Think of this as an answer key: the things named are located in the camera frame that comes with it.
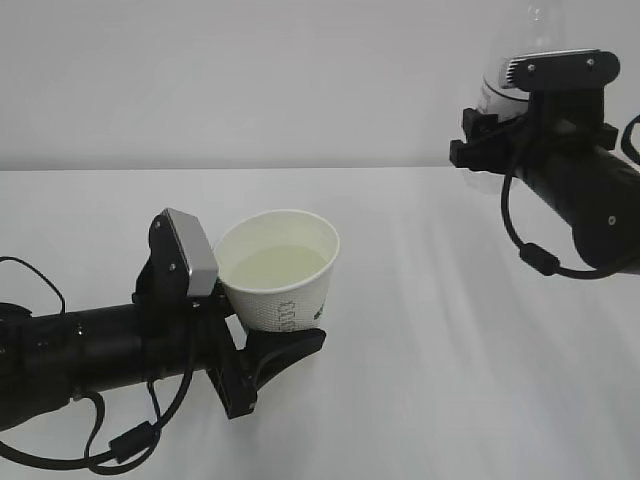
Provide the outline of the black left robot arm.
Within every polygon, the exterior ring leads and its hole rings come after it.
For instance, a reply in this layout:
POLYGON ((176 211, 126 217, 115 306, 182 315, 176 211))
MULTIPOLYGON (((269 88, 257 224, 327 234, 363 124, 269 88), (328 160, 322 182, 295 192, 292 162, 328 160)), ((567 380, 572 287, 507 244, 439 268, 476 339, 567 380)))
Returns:
POLYGON ((238 348, 233 314, 199 220, 165 209, 152 221, 150 255, 130 303, 33 316, 1 307, 1 426, 14 428, 88 391, 205 371, 229 418, 250 414, 258 390, 318 352, 318 328, 251 330, 238 348))

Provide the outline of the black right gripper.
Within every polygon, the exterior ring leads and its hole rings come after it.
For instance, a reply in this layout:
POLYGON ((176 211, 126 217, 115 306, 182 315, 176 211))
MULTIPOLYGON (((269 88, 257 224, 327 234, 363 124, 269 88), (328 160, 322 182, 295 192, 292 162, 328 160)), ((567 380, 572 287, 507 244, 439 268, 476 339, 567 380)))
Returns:
POLYGON ((527 121, 519 148, 521 175, 613 175, 611 154, 618 130, 605 121, 605 90, 540 90, 530 94, 527 115, 500 121, 474 108, 462 112, 466 140, 452 140, 449 161, 455 168, 507 168, 515 137, 527 121))

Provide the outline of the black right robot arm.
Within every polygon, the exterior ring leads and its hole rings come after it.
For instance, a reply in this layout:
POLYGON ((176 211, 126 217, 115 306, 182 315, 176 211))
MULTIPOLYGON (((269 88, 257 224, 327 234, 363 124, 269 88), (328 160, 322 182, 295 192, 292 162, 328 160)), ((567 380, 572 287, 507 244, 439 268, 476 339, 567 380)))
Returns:
POLYGON ((520 259, 544 276, 598 280, 639 272, 639 173, 613 154, 618 136, 604 120, 603 89, 534 92, 509 120, 466 108, 464 139, 450 143, 452 165, 500 176, 500 215, 520 259), (515 228, 514 180, 570 228, 584 269, 569 268, 515 228))

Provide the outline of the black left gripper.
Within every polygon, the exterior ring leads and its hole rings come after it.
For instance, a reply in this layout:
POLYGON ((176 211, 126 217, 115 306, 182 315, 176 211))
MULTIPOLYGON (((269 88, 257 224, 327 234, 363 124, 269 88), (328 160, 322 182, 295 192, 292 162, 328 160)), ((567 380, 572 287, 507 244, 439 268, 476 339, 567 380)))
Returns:
POLYGON ((228 418, 252 413, 257 390, 323 348, 326 332, 319 328, 250 330, 241 352, 226 323, 233 308, 218 278, 208 297, 187 296, 186 266, 164 212, 151 222, 148 245, 149 257, 137 277, 132 301, 141 309, 143 325, 152 337, 149 351, 164 356, 169 348, 159 343, 175 342, 185 364, 179 371, 188 376, 205 370, 228 418))

